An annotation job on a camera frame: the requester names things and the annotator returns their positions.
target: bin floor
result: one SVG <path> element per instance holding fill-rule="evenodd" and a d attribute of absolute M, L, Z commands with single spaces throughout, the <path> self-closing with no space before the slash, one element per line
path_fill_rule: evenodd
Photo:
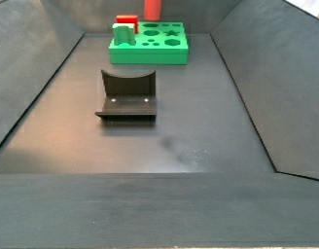
<path fill-rule="evenodd" d="M 273 172 L 209 35 L 187 65 L 112 65 L 112 36 L 88 35 L 0 149 L 0 173 Z M 158 71 L 154 124 L 104 123 L 102 69 Z"/>

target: hole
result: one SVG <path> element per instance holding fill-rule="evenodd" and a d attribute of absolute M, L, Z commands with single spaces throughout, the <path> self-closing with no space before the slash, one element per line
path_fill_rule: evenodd
<path fill-rule="evenodd" d="M 181 45 L 181 41 L 175 39 L 166 40 L 165 43 L 170 46 L 178 46 Z"/>
<path fill-rule="evenodd" d="M 146 23 L 144 27 L 159 27 L 159 25 L 155 23 Z"/>
<path fill-rule="evenodd" d="M 155 30 L 148 30 L 148 31 L 144 31 L 144 34 L 148 36 L 155 36 L 155 35 L 159 35 L 160 33 Z"/>
<path fill-rule="evenodd" d="M 170 30 L 169 32 L 165 32 L 166 36 L 178 36 L 179 32 L 177 32 L 175 30 Z"/>

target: dark gray surface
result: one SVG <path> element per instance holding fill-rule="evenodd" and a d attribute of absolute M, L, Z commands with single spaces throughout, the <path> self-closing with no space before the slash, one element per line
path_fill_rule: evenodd
<path fill-rule="evenodd" d="M 52 0 L 87 33 L 112 33 L 116 15 L 143 18 L 144 0 Z M 162 19 L 183 21 L 189 33 L 209 34 L 242 0 L 167 0 Z"/>
<path fill-rule="evenodd" d="M 319 20 L 245 0 L 213 36 L 277 169 L 319 179 Z"/>
<path fill-rule="evenodd" d="M 0 248 L 319 246 L 319 183 L 253 174 L 0 175 Z"/>
<path fill-rule="evenodd" d="M 48 1 L 0 3 L 0 143 L 82 35 Z"/>
<path fill-rule="evenodd" d="M 112 65 L 111 39 L 82 40 L 0 150 L 0 173 L 273 172 L 210 36 L 191 37 L 189 65 Z M 107 125 L 95 116 L 102 69 L 156 70 L 156 125 Z"/>

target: gray floor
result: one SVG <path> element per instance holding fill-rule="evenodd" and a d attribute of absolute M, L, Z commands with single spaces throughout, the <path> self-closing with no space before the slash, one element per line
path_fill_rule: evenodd
<path fill-rule="evenodd" d="M 111 65 L 110 36 L 87 36 L 0 150 L 0 173 L 273 172 L 209 35 L 189 65 Z M 106 125 L 100 70 L 158 70 L 151 125 Z"/>
<path fill-rule="evenodd" d="M 319 246 L 319 182 L 273 172 L 210 37 L 187 66 L 111 66 L 108 43 L 83 40 L 0 150 L 0 248 Z M 103 67 L 159 70 L 155 127 L 103 126 Z M 19 174 L 123 171 L 207 173 Z"/>

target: star-shaped hole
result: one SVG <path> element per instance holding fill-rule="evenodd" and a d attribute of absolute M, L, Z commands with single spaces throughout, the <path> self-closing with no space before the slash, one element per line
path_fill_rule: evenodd
<path fill-rule="evenodd" d="M 179 32 L 170 30 L 169 32 L 165 32 L 166 36 L 178 36 Z"/>

